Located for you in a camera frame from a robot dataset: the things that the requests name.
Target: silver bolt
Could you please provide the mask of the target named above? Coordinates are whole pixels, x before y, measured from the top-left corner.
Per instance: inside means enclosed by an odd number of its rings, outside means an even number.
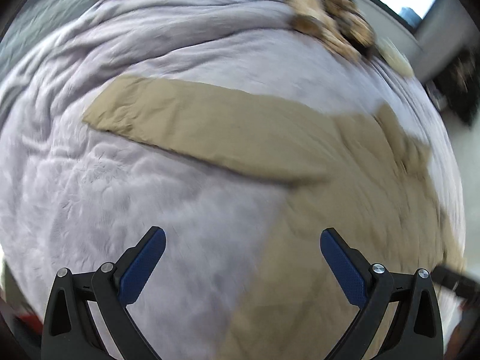
[[[418,276],[420,276],[422,279],[426,279],[426,278],[428,278],[429,274],[428,274],[428,271],[426,269],[420,269],[418,271]]]
[[[385,267],[382,264],[374,264],[373,271],[378,274],[385,272]]]
[[[111,262],[106,262],[100,267],[100,269],[105,273],[110,272],[113,269],[113,264]]]
[[[57,272],[57,276],[59,278],[63,278],[63,276],[65,276],[66,274],[68,273],[68,269],[67,268],[60,268]]]

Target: white wall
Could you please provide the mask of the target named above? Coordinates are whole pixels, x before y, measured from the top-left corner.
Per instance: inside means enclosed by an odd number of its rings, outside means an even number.
[[[370,0],[355,1],[377,37],[389,38],[421,81],[441,71],[464,45],[480,39],[480,31],[458,0],[438,0],[415,36]]]

